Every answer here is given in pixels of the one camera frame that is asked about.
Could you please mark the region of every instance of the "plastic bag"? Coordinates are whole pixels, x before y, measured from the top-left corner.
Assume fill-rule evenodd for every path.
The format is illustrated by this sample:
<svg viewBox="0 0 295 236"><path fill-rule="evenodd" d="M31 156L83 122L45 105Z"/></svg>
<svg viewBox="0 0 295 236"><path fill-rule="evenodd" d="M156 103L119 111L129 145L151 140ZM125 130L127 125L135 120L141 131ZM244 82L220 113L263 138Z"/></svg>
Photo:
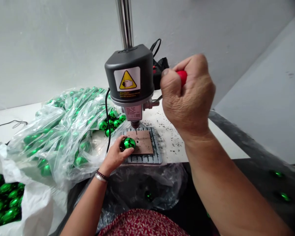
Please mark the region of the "plastic bag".
<svg viewBox="0 0 295 236"><path fill-rule="evenodd" d="M80 193L80 201L92 179ZM165 166L123 166L109 177L97 232L117 215L133 208L169 210L179 201L187 183L181 163Z"/></svg>
<svg viewBox="0 0 295 236"><path fill-rule="evenodd" d="M7 159L6 145L0 145L0 174L6 183L25 184L22 219L0 226L0 235L47 236L53 233L67 212L67 193L31 180Z"/></svg>
<svg viewBox="0 0 295 236"><path fill-rule="evenodd" d="M8 158L33 180L64 190L89 178L106 154L102 147L105 135L96 145L91 140L97 130L107 129L105 95L106 90L93 87L52 98L34 121L13 136ZM125 120L121 108L114 106L110 96L107 107L109 118L117 120L112 126L117 122L118 127Z"/></svg>

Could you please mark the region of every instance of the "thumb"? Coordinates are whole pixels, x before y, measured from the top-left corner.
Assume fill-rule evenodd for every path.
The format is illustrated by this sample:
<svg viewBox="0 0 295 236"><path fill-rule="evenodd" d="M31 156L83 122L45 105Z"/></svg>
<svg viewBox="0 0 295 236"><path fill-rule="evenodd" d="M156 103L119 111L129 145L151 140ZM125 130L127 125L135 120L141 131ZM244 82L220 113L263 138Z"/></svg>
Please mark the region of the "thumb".
<svg viewBox="0 0 295 236"><path fill-rule="evenodd" d="M161 90L163 98L178 96L181 94L180 76L172 69L165 69L162 72Z"/></svg>
<svg viewBox="0 0 295 236"><path fill-rule="evenodd" d="M131 153L133 153L133 151L134 151L134 148L133 147L127 148L123 152L121 152L120 155L121 155L121 157L123 159L126 159L128 156L131 155Z"/></svg>

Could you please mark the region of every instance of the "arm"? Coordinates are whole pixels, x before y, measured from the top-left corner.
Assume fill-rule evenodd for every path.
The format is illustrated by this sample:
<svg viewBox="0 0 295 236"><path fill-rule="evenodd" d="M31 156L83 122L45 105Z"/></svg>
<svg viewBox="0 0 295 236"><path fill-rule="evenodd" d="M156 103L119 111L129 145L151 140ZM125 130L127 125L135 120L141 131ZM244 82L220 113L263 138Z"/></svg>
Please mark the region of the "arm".
<svg viewBox="0 0 295 236"><path fill-rule="evenodd" d="M126 137L126 135L121 135L117 138L114 145L110 147L105 160L98 170L104 176L110 176L111 172L118 168L134 151L133 148L126 149L123 152L120 151L120 143ZM95 235L102 211L106 187L107 183L93 178L81 200L70 215L61 232L61 236Z"/></svg>
<svg viewBox="0 0 295 236"><path fill-rule="evenodd" d="M181 88L175 71L185 70ZM203 55L163 72L163 109L185 142L192 179L220 234L292 235L292 231L249 182L208 127L215 86Z"/></svg>

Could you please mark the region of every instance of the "yellow warning triangle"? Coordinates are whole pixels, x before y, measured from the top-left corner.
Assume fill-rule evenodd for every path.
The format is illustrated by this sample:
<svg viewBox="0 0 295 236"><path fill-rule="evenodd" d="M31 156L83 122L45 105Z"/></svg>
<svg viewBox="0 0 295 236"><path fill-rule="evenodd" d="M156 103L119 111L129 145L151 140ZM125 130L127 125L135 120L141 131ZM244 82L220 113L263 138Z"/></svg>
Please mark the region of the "yellow warning triangle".
<svg viewBox="0 0 295 236"><path fill-rule="evenodd" d="M135 81L132 79L129 72L126 70L124 72L124 75L122 76L122 80L120 83L119 88L120 89L135 89L137 85L135 84Z"/></svg>

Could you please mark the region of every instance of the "bracelet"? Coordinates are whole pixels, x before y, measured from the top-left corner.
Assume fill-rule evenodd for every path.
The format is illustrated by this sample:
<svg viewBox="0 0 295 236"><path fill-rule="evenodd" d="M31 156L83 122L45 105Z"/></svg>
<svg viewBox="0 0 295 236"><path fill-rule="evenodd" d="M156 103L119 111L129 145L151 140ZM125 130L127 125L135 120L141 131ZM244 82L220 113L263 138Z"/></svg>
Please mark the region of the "bracelet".
<svg viewBox="0 0 295 236"><path fill-rule="evenodd" d="M105 183L107 183L107 180L105 180L104 178L102 178L98 173L95 173L95 178L100 180L100 181L103 181Z"/></svg>
<svg viewBox="0 0 295 236"><path fill-rule="evenodd" d="M96 171L96 173L102 177L104 180L108 181L108 177L104 176L101 172L99 172L98 170Z"/></svg>

